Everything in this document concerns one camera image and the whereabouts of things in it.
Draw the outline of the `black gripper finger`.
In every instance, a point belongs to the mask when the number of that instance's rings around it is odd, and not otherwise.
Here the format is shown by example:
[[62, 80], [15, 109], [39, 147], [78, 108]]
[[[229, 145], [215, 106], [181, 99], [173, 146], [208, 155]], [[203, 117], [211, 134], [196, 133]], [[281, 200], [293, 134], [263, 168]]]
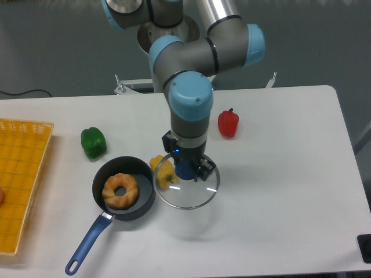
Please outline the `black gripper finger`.
[[203, 158], [200, 161], [200, 166], [196, 171], [194, 181], [207, 181], [208, 178], [213, 174], [215, 168], [216, 164], [214, 161], [208, 158]]
[[176, 149], [176, 138], [170, 130], [162, 136], [162, 142], [166, 153], [171, 153]]

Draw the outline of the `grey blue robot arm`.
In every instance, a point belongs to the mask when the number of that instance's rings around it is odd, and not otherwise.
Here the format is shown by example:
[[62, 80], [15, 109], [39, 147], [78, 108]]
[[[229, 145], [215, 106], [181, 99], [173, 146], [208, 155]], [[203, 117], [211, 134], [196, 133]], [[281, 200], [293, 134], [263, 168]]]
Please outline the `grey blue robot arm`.
[[207, 180], [216, 167], [204, 154], [213, 105], [209, 77], [261, 61], [262, 30], [243, 22], [234, 1], [198, 1], [207, 36], [191, 42], [182, 1], [103, 1], [102, 6], [115, 27], [151, 26], [151, 73], [170, 109], [164, 149], [181, 179]]

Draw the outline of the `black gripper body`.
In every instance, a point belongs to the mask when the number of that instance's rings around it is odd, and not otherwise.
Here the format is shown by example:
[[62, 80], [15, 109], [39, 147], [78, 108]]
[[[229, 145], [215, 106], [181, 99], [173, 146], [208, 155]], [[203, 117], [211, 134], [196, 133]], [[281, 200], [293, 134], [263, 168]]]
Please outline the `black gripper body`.
[[190, 169], [197, 171], [206, 148], [207, 135], [194, 138], [175, 136], [175, 149], [172, 151], [175, 165], [187, 164]]

